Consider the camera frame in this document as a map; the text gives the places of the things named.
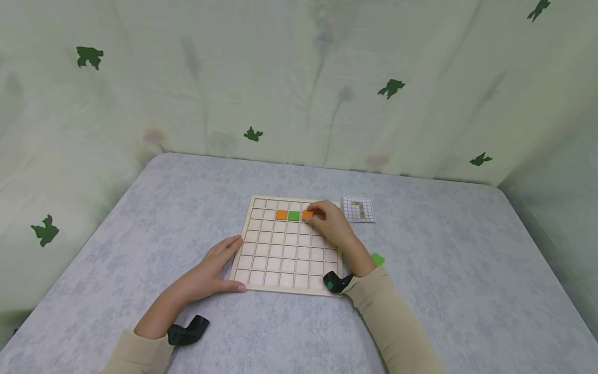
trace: finger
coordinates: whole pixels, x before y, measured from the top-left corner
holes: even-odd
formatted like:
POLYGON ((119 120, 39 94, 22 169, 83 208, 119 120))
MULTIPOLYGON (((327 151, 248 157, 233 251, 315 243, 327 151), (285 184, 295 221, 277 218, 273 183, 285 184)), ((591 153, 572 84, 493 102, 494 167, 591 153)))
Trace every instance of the finger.
POLYGON ((307 217, 305 219, 305 222, 307 222, 307 224, 312 225, 316 229, 320 229, 324 223, 324 220, 318 217, 317 215, 314 215, 313 217, 307 217))
POLYGON ((232 256, 234 256, 235 253, 237 253, 242 244, 243 239, 239 236, 237 240, 235 240, 231 245, 228 246, 228 248, 225 248, 221 252, 224 263, 226 263, 226 261, 228 261, 232 256))
POLYGON ((330 210, 331 206, 335 206, 335 205, 328 200, 322 200, 322 201, 317 201, 315 203, 311 203, 306 209, 308 211, 320 210, 320 211, 326 213, 330 210))
POLYGON ((234 236, 230 236, 226 239, 223 239, 221 241, 219 241, 214 247, 214 251, 216 252, 221 252, 224 248, 228 247, 229 245, 231 245, 232 243, 234 243, 237 239, 240 239, 241 236, 240 235, 234 235, 234 236))
POLYGON ((245 292, 245 284, 237 281, 219 281, 216 285, 216 292, 245 292))

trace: pattern card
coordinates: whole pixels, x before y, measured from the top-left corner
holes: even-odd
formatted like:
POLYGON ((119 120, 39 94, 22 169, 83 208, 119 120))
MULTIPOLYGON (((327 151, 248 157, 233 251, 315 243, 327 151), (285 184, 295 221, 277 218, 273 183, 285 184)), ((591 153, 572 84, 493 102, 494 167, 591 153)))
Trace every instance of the pattern card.
POLYGON ((370 199, 343 196, 343 212, 349 222, 376 222, 370 199))
POLYGON ((248 290, 335 296, 322 277, 343 277, 337 247, 303 221, 315 200, 253 196, 243 225, 243 247, 229 279, 248 290))

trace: grid square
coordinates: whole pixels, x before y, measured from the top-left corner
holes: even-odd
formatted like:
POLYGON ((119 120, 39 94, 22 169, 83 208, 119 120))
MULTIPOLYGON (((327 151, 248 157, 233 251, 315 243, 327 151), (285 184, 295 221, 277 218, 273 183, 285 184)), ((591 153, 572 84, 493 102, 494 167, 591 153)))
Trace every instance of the grid square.
POLYGON ((269 231, 260 231, 260 242, 269 243, 272 238, 272 233, 269 231))
POLYGON ((323 262, 312 261, 309 264, 309 274, 322 275, 323 271, 324 271, 324 263, 323 262))
POLYGON ((288 213, 289 213, 288 211, 277 210, 276 211, 276 219, 280 220, 280 221, 286 221, 288 213))
POLYGON ((297 249, 297 258, 298 259, 309 259, 309 248, 307 247, 299 247, 297 249))
POLYGON ((254 265, 252 268, 258 270, 266 269, 266 260, 267 258, 265 257, 254 257, 254 265))
POLYGON ((266 201, 264 199, 255 199, 254 200, 254 208, 265 208, 266 201))
POLYGON ((282 246, 278 244, 272 244, 270 246, 270 256, 282 257, 282 246))
POLYGON ((324 248, 312 248, 312 260, 323 260, 324 248))
POLYGON ((285 244, 297 244, 297 234, 286 234, 285 244))
POLYGON ((302 234, 311 234, 312 233, 312 227, 309 226, 305 222, 301 222, 299 224, 299 232, 302 233, 302 234))
POLYGON ((278 200, 266 201, 266 209, 276 209, 276 208, 278 208, 278 200))
POLYGON ((253 209, 251 211, 251 218, 261 218, 264 214, 263 209, 253 209))
POLYGON ((301 214, 298 211, 289 211, 289 221, 299 221, 301 214))
POLYGON ((297 268, 295 271, 298 273, 309 273, 309 261, 297 260, 297 268))
POLYGON ((255 243, 243 243, 243 247, 241 248, 241 253, 243 254, 253 254, 255 253, 255 243))
POLYGON ((259 230, 260 229, 260 220, 249 220, 249 224, 247 225, 249 230, 259 230))
POLYGON ((256 242, 258 240, 258 232, 247 230, 245 233, 245 241, 246 242, 256 242))
POLYGON ((337 252, 336 250, 324 250, 324 260, 326 261, 336 261, 337 260, 337 252))
POLYGON ((309 277, 309 288, 312 290, 323 290, 324 280, 321 276, 310 276, 309 277))
POLYGON ((286 224, 286 232, 298 232, 299 224, 297 222, 289 222, 286 224))
POLYGON ((283 257, 290 257, 292 259, 295 258, 295 254, 297 253, 297 247, 293 245, 285 245, 285 249, 283 251, 283 257))
POLYGON ((284 221, 274 222, 274 231, 285 231, 285 230, 286 230, 286 222, 284 222, 284 221))
POLYGON ((313 247, 323 247, 324 246, 324 237, 323 236, 312 236, 312 246, 313 247))
POLYGON ((266 272, 264 285, 278 285, 278 273, 266 272))
POLYGON ((245 269, 251 269, 251 261, 254 258, 251 256, 241 256, 239 257, 239 267, 244 267, 245 269))
POLYGON ((258 272, 252 270, 251 275, 249 276, 249 283, 250 284, 258 284, 261 285, 264 282, 264 272, 258 272))
POLYGON ((293 287, 293 274, 282 273, 280 274, 280 286, 281 287, 293 287))
POLYGON ((295 271, 295 260, 283 259, 281 270, 284 272, 294 272, 295 271))
POLYGON ((295 287, 296 288, 307 288, 307 283, 309 282, 309 278, 307 275, 297 274, 295 276, 295 287))
POLYGON ((269 249, 270 249, 269 244, 258 243, 257 246, 255 247, 255 255, 256 256, 267 256, 269 249))
POLYGON ((268 270, 280 270, 280 259, 270 257, 268 259, 268 270))
POLYGON ((234 280, 241 283, 247 283, 249 280, 249 270, 237 269, 234 274, 234 280))
POLYGON ((309 235, 299 235, 299 245, 310 245, 311 237, 309 235))
POLYGON ((275 215, 276 211, 269 211, 268 209, 264 211, 265 220, 273 220, 275 215))
POLYGON ((272 234, 272 243, 283 244, 285 242, 285 234, 282 232, 275 232, 272 234))
POLYGON ((274 221, 262 221, 262 230, 272 231, 272 228, 274 228, 274 221))
POLYGON ((329 272, 338 272, 338 264, 336 262, 324 263, 324 274, 328 274, 329 272))

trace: black wrist sensor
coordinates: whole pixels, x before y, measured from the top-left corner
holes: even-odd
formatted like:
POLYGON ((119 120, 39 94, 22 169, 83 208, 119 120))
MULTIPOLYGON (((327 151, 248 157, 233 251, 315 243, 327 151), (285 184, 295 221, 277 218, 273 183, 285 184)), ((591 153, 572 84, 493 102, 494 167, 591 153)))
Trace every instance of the black wrist sensor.
POLYGON ((193 344, 202 338, 209 324, 210 321, 200 315, 196 315, 186 329, 183 326, 172 325, 167 333, 168 344, 174 346, 193 344))
POLYGON ((328 272, 324 275, 324 285, 332 293, 341 293, 349 285, 351 279, 353 279, 353 274, 340 279, 335 272, 328 272))

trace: left hand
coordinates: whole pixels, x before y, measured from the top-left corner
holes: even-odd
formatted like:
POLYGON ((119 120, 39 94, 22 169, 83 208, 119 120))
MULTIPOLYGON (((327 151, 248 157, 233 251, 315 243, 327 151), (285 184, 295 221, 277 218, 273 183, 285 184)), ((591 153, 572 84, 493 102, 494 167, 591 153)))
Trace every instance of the left hand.
POLYGON ((226 238, 213 246, 197 266, 171 284, 149 307, 135 327, 138 336, 159 339, 166 335, 176 316, 190 302, 218 292, 244 292, 241 282, 225 281, 222 268, 243 244, 240 235, 226 238))
POLYGON ((177 279, 169 288, 184 303, 205 299, 219 292, 245 292, 241 282, 225 281, 222 268, 243 244, 240 235, 231 236, 214 245, 194 268, 177 279))

